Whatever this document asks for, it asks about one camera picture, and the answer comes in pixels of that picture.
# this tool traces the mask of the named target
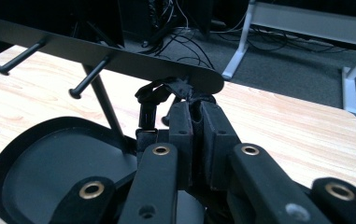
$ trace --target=black pole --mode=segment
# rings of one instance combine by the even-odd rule
[[[26,51],[22,52],[20,55],[9,61],[3,66],[0,66],[0,74],[8,76],[8,72],[13,69],[15,66],[18,64],[22,63],[25,61],[27,58],[29,58],[32,54],[36,53],[39,49],[44,47],[44,43],[42,41],[34,44],[32,47],[27,49]]]
[[[83,67],[87,74],[91,74],[91,71],[93,71],[93,68],[89,65],[83,64]],[[93,82],[91,82],[91,85],[93,86],[93,91],[95,92],[100,106],[102,107],[107,122],[110,125],[113,136],[116,136],[114,139],[116,140],[115,147],[121,149],[122,152],[128,152],[127,141],[124,134],[122,133],[121,126],[117,120],[116,114],[114,113],[113,106],[111,105],[111,102],[107,96],[107,92],[101,77],[96,76]]]
[[[96,65],[96,67],[92,71],[87,71],[86,69],[87,76],[78,84],[75,89],[69,90],[70,95],[75,99],[81,98],[81,94],[99,76],[99,73],[102,71],[102,69],[105,68],[105,66],[108,64],[108,61],[109,58],[106,57],[104,60],[102,60],[102,62]]]

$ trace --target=wooden table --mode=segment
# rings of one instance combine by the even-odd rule
[[[22,51],[13,47],[1,53],[0,64]],[[148,81],[101,74],[123,132],[134,137],[139,113],[134,94]],[[0,75],[0,152],[47,119],[76,116],[107,126],[91,88],[80,100],[67,93],[84,76],[80,64],[44,53],[9,77]],[[228,82],[216,98],[241,141],[265,148],[293,180],[310,187],[315,178],[334,176],[356,186],[356,118],[350,113]],[[165,115],[170,103],[159,106],[158,115]],[[163,127],[160,121],[157,127]]]

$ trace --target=black peg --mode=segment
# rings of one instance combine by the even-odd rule
[[[85,89],[99,76],[99,73],[105,66],[108,64],[109,58],[106,57],[102,62],[100,62],[96,67],[91,71],[89,75],[87,75],[77,86],[75,89],[70,89],[70,95],[75,98],[81,98],[81,93],[85,91]]]
[[[44,42],[40,41],[36,44],[34,44],[32,47],[27,49],[26,51],[22,52],[20,55],[6,63],[5,65],[0,66],[0,74],[8,76],[8,72],[13,69],[15,66],[18,64],[22,63],[25,61],[27,58],[29,58],[32,54],[36,53],[39,49],[44,47]]]

